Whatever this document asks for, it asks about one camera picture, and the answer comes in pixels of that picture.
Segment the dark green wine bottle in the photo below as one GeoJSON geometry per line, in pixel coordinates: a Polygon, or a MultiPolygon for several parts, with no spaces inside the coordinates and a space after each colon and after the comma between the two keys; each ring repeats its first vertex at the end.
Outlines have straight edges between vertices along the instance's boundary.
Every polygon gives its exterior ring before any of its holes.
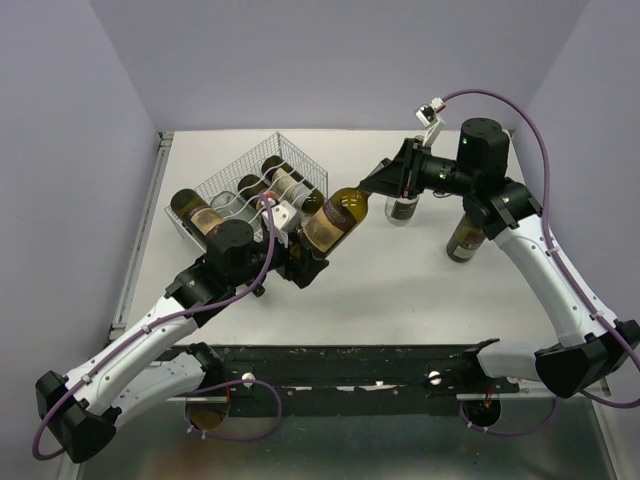
{"type": "Polygon", "coordinates": [[[265,196],[271,206],[275,206],[280,202],[279,195],[271,189],[271,186],[254,174],[242,177],[238,182],[237,189],[240,197],[256,211],[265,208],[261,196],[265,196]]]}

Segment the short clear glass bottle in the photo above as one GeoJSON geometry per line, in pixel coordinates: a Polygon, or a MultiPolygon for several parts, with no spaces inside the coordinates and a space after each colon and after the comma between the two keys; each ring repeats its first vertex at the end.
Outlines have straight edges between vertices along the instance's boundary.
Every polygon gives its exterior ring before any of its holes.
{"type": "Polygon", "coordinates": [[[211,208],[224,220],[243,220],[249,223],[254,214],[245,202],[231,191],[221,191],[210,202],[211,208]]]}

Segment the olive green wine bottle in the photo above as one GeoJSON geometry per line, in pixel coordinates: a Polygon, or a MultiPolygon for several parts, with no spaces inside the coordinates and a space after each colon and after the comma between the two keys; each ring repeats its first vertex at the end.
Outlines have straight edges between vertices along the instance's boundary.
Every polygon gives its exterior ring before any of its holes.
{"type": "Polygon", "coordinates": [[[371,193],[344,187],[333,193],[302,227],[301,237],[317,259],[325,259],[360,225],[371,193]]]}

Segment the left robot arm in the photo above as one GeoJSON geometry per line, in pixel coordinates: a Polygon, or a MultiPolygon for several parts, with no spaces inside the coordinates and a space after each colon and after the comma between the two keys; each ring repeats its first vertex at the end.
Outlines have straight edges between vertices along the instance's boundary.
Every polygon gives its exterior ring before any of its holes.
{"type": "Polygon", "coordinates": [[[118,429],[146,410],[176,395],[214,393],[225,385],[219,357],[196,344],[166,365],[154,361],[194,333],[224,308],[261,287],[275,270],[299,288],[327,267],[295,233],[280,241],[279,230],[263,222],[263,239],[251,226],[228,220],[205,237],[205,252],[181,271],[147,315],[93,358],[61,375],[49,371],[36,382],[40,423],[32,454],[44,432],[59,453],[82,463],[100,452],[118,429]]]}

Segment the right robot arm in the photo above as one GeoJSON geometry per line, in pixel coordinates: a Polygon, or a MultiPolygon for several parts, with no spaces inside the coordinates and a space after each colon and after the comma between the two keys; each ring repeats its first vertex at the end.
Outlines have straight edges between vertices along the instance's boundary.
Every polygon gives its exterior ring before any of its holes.
{"type": "Polygon", "coordinates": [[[425,190],[459,195],[466,219],[515,264],[547,313],[555,345],[535,351],[492,341],[460,367],[460,379],[480,392],[499,377],[543,383],[570,398],[616,371],[639,344],[639,325],[621,321],[586,285],[562,249],[547,241],[543,209],[522,183],[507,177],[510,139],[491,119],[463,122],[457,155],[437,157],[407,138],[360,188],[392,198],[425,190]]]}

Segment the tall clear glass bottle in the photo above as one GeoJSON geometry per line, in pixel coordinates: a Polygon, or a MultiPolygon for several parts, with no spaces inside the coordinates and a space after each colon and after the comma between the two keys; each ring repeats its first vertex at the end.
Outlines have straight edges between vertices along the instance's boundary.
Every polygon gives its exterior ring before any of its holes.
{"type": "Polygon", "coordinates": [[[393,225],[404,226],[414,216],[418,197],[414,198],[392,198],[388,197],[385,202],[386,219],[393,225]]]}

